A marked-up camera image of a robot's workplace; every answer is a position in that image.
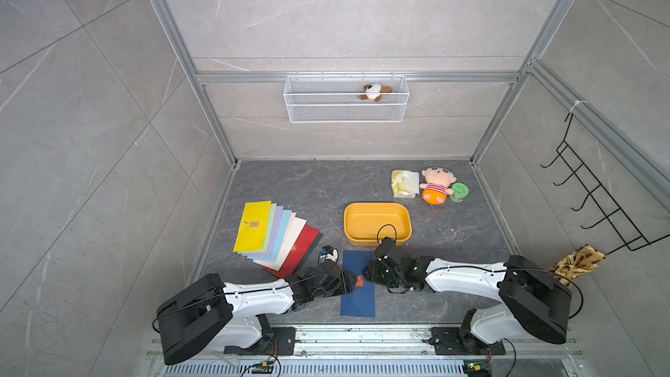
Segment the blue envelope red sticker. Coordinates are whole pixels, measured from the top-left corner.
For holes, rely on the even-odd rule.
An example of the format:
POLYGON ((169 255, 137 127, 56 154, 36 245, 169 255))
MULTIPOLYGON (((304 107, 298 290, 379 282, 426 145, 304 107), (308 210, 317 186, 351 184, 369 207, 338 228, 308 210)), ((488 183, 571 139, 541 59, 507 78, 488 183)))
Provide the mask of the blue envelope red sticker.
POLYGON ((356 283, 353 292, 341 298, 341 316, 375 318, 374 284, 368 282, 363 276, 364 269, 372 260, 371 251, 344 251, 343 267, 356 276, 356 283))

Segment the yellow plastic storage box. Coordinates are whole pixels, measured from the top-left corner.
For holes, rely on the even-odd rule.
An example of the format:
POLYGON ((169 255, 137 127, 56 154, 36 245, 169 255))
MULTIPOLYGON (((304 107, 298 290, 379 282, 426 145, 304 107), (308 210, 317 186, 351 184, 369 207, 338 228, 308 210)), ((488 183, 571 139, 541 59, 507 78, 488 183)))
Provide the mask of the yellow plastic storage box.
POLYGON ((344 211, 344 230, 354 246, 377 246, 384 237, 398 246, 412 237, 408 209, 395 202, 354 202, 344 211))

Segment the yellow envelope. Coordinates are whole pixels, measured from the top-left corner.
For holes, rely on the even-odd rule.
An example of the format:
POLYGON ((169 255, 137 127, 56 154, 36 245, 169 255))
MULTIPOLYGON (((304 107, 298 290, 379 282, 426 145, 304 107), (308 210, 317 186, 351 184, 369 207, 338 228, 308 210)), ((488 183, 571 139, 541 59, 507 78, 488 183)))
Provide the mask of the yellow envelope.
POLYGON ((272 204, 266 202, 247 202, 237 232, 233 251, 247 253, 263 251, 269 228, 272 204))

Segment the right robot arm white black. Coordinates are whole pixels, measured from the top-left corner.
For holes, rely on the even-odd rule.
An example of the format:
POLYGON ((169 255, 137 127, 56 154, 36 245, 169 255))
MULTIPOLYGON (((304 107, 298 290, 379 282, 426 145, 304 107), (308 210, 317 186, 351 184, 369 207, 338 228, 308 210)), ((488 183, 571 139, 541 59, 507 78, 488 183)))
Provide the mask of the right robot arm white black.
POLYGON ((363 271, 364 278, 389 291, 429 290, 464 293, 495 301, 486 309, 466 312, 459 327, 434 327, 429 340, 439 355, 504 354, 503 341, 530 335, 562 345, 567 340, 572 291, 557 276, 512 255, 488 265, 412 258, 393 239, 384 238, 363 271))

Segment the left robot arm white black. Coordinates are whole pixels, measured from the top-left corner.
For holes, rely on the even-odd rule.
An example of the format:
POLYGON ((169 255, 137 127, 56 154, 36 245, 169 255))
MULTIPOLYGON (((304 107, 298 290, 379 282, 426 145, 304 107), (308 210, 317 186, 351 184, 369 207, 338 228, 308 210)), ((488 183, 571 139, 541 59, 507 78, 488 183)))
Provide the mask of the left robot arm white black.
POLYGON ((317 298, 350 294, 357 281, 356 274, 333 260, 303 276, 291 274, 261 284, 233 284, 217 273, 208 274, 156 310, 153 326, 161 338, 164 363, 182 363, 207 347, 223 352, 227 347, 259 346, 273 336, 269 315, 296 311, 317 298))

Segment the dark green envelope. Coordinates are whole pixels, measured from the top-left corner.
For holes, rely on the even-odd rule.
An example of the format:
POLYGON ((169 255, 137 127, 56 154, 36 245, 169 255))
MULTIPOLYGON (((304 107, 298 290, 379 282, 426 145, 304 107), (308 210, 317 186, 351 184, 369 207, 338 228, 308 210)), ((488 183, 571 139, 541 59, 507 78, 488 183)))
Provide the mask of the dark green envelope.
POLYGON ((312 244, 310 245, 310 247, 307 249, 307 251, 306 251, 306 253, 305 253, 305 256, 303 256, 303 258, 300 260, 300 262, 299 262, 299 264, 298 264, 298 266, 297 266, 295 272, 300 271, 300 270, 305 266, 305 263, 308 261, 308 259, 309 259, 310 256, 312 255, 312 253, 314 253, 314 251, 316 250, 316 248, 317 248, 317 246, 319 245, 319 243, 320 243, 321 239, 323 238, 323 236, 324 236, 323 233, 319 233, 319 234, 317 235, 317 237, 314 239, 314 241, 312 242, 312 244))

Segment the cream white envelope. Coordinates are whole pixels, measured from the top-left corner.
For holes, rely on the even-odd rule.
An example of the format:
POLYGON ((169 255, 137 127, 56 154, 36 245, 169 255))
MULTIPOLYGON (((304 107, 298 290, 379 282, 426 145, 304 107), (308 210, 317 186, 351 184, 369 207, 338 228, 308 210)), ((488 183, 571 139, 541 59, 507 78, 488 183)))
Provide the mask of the cream white envelope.
MULTIPOLYGON (((262 265, 262 266, 263 266, 263 267, 266 267, 266 268, 270 268, 270 269, 272 269, 272 270, 274 270, 274 271, 279 271, 279 270, 282 268, 282 266, 283 266, 283 264, 284 264, 286 258, 287 258, 287 257, 289 256, 289 254, 291 253, 291 250, 292 250, 294 244, 296 244, 296 242, 298 241, 298 237, 299 237, 301 231, 303 230, 303 228, 305 227, 305 225, 306 225, 306 221, 305 221, 305 219, 302 219, 302 218, 296 218, 296 219, 295 219, 295 223, 293 223, 293 227, 292 227, 292 229, 291 229, 291 231, 292 231, 292 233, 291 233, 291 237, 292 237, 292 239, 291 239, 291 241, 289 242, 288 246, 284 248, 284 249, 285 249, 285 252, 284 252, 284 259, 280 260, 276 265, 271 265, 270 267, 268 267, 268 266, 266 266, 266 265, 262 265)), ((261 265, 261 264, 259 263, 259 261, 254 261, 254 260, 253 260, 253 263, 258 264, 258 265, 261 265)))

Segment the light blue envelope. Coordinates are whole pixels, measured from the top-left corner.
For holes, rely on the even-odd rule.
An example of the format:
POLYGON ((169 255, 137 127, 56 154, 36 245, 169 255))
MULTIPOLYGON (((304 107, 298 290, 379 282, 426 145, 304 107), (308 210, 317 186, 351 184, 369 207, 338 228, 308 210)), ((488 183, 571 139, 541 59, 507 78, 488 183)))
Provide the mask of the light blue envelope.
POLYGON ((275 262, 279 255, 280 248, 284 241, 286 230, 288 229, 293 213, 290 210, 285 210, 282 214, 281 220, 278 224, 277 232, 274 234, 273 246, 269 255, 252 257, 254 261, 271 261, 275 262))

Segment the purple envelope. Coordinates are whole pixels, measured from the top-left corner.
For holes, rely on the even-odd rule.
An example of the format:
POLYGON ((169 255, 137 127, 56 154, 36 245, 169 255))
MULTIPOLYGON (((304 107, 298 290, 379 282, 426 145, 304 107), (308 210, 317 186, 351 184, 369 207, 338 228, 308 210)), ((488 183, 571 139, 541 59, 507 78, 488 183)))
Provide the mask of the purple envelope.
POLYGON ((275 246, 275 242, 277 240, 277 232, 278 232, 283 214, 284 214, 284 207, 283 206, 277 206, 276 215, 275 215, 275 219, 274 219, 274 225, 273 225, 272 232, 271 232, 271 237, 270 237, 270 246, 269 246, 269 249, 268 249, 267 253, 265 253, 265 256, 261 256, 261 254, 260 254, 261 251, 258 251, 258 252, 247 253, 246 254, 247 258, 252 258, 252 259, 266 258, 266 257, 270 256, 270 254, 272 254, 272 251, 273 251, 274 246, 275 246))

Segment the plush doll orange pink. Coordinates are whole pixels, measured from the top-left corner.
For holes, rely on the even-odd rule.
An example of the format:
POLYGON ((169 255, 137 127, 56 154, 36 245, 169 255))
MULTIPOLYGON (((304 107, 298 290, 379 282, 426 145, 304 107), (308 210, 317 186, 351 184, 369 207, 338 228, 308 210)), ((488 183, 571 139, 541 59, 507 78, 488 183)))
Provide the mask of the plush doll orange pink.
POLYGON ((454 191, 451 186, 457 182, 455 175, 443 168, 427 168, 422 171, 425 179, 420 184, 422 199, 431 205, 441 205, 446 202, 454 191))

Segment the green round lid container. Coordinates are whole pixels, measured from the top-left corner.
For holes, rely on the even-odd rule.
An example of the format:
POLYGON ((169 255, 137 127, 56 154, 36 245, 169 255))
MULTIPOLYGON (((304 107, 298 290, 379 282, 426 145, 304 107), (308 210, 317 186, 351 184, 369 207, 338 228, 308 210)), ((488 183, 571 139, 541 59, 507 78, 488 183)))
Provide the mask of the green round lid container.
POLYGON ((469 187, 463 183, 454 183, 450 189, 452 190, 452 194, 449 198, 456 204, 463 202, 469 195, 469 187))

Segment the left green circuit board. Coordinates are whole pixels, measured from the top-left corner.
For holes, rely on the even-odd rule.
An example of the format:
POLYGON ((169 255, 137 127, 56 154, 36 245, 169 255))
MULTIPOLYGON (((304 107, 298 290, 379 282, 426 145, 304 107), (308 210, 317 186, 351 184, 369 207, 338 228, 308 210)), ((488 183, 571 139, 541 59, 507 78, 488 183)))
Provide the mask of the left green circuit board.
POLYGON ((271 375, 274 372, 274 366, 274 361, 256 362, 249 367, 249 372, 253 375, 271 375))

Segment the small brown white plush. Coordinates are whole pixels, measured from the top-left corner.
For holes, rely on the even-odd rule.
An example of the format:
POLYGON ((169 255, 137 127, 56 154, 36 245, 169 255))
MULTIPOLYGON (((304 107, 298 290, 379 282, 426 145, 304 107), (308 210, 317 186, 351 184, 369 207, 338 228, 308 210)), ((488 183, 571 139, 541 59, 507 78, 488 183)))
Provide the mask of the small brown white plush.
POLYGON ((385 94, 392 94, 394 89, 392 87, 384 87, 380 84, 372 84, 364 86, 364 92, 359 96, 361 101, 380 102, 385 94))

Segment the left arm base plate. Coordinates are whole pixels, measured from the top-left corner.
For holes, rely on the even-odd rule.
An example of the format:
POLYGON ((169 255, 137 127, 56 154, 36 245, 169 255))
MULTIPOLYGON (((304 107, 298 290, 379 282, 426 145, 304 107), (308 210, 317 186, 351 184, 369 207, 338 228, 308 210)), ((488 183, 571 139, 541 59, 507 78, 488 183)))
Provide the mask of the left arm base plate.
POLYGON ((271 333, 263 334, 262 338, 248 348, 225 347, 225 354, 236 354, 242 356, 269 355, 292 356, 296 343, 296 331, 294 327, 272 328, 271 333))

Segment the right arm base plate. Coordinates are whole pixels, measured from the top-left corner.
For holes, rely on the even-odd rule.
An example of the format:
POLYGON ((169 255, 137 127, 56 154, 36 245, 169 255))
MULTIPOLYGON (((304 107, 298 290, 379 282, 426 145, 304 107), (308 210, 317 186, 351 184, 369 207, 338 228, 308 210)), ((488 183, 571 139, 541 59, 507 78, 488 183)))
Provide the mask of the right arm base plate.
POLYGON ((487 344, 470 333, 462 336, 461 330, 456 327, 432 327, 430 333, 429 344, 434 347, 436 355, 496 356, 506 354, 502 342, 487 344))

